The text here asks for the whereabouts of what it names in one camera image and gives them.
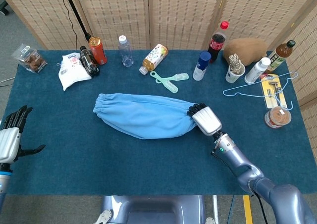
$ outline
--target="black pole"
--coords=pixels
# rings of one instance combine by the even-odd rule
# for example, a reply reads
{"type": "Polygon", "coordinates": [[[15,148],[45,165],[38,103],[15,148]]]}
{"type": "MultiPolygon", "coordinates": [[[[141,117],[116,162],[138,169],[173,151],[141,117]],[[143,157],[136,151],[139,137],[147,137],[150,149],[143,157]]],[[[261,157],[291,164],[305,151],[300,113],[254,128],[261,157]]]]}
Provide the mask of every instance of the black pole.
{"type": "Polygon", "coordinates": [[[77,11],[77,9],[76,9],[76,7],[74,5],[73,0],[68,0],[68,1],[69,1],[69,4],[70,4],[71,8],[74,11],[74,14],[75,14],[75,16],[77,18],[77,21],[79,22],[79,25],[80,25],[81,29],[83,30],[83,32],[85,34],[86,40],[89,41],[89,39],[91,38],[91,35],[86,31],[86,28],[85,28],[85,26],[84,26],[84,24],[83,24],[83,22],[82,22],[82,20],[81,20],[81,18],[79,16],[79,14],[78,14],[78,11],[77,11]]]}

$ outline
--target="yellow packaged tool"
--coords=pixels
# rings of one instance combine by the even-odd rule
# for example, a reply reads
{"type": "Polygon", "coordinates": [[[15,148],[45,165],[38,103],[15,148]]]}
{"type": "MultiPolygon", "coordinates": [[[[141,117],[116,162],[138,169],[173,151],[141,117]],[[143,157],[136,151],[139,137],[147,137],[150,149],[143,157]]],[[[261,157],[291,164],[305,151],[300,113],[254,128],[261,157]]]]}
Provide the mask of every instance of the yellow packaged tool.
{"type": "Polygon", "coordinates": [[[263,94],[264,96],[266,96],[264,98],[266,107],[268,109],[272,109],[277,106],[287,108],[284,94],[283,92],[280,92],[282,90],[282,86],[279,81],[278,75],[263,74],[261,75],[260,79],[261,79],[263,94]]]}

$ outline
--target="dark blue tablecloth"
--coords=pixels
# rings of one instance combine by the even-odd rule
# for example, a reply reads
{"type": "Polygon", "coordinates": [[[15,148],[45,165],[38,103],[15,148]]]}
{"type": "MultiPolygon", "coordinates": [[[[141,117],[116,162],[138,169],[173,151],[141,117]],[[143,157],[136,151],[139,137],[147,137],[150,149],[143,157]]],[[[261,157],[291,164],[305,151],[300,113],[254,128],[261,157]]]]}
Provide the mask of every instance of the dark blue tablecloth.
{"type": "MultiPolygon", "coordinates": [[[[317,169],[293,85],[292,122],[271,129],[264,124],[264,99],[225,97],[224,89],[244,84],[225,81],[227,65],[219,55],[202,81],[192,78],[200,51],[171,50],[157,67],[162,77],[188,73],[172,94],[138,71],[149,51],[134,51],[131,68],[118,51],[107,51],[99,77],[78,82],[65,92],[56,63],[71,51],[40,51],[48,65],[33,74],[19,66],[5,115],[32,106],[22,135],[24,149],[46,144],[39,154],[19,158],[12,168],[10,194],[51,195],[191,195],[242,194],[235,177],[212,157],[212,139],[195,128],[173,139],[139,140],[109,127],[92,112],[99,93],[160,95],[209,105],[241,151],[277,184],[291,183],[302,192],[317,191],[317,169]]],[[[276,73],[286,73],[283,64],[276,73]]],[[[285,84],[286,77],[281,78],[285,84]]],[[[260,84],[242,92],[261,95],[260,84]]]]}

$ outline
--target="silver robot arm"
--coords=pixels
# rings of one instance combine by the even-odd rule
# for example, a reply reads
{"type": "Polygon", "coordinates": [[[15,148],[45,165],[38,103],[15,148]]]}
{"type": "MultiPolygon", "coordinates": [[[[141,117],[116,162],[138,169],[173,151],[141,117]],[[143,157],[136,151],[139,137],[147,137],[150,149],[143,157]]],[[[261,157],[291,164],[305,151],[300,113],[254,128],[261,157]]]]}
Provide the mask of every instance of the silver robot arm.
{"type": "Polygon", "coordinates": [[[34,150],[21,149],[21,135],[26,118],[31,111],[32,108],[21,107],[6,117],[0,130],[0,212],[12,176],[11,164],[19,157],[36,154],[45,147],[45,145],[41,145],[34,150]]]}
{"type": "Polygon", "coordinates": [[[221,122],[205,104],[195,104],[187,112],[206,136],[213,136],[212,154],[228,165],[240,187],[258,194],[272,206],[277,224],[317,224],[301,192],[293,185],[275,185],[251,163],[228,134],[221,132],[221,122]]]}

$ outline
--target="orange can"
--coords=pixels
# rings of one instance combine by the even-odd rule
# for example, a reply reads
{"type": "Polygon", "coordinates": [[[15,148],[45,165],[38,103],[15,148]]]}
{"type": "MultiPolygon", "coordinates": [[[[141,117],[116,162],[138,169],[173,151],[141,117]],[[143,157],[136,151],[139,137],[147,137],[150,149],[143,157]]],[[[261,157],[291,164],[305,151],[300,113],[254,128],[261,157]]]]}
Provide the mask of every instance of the orange can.
{"type": "Polygon", "coordinates": [[[89,46],[94,55],[95,60],[99,65],[107,63],[107,57],[104,52],[103,43],[99,37],[91,37],[89,39],[89,46]]]}

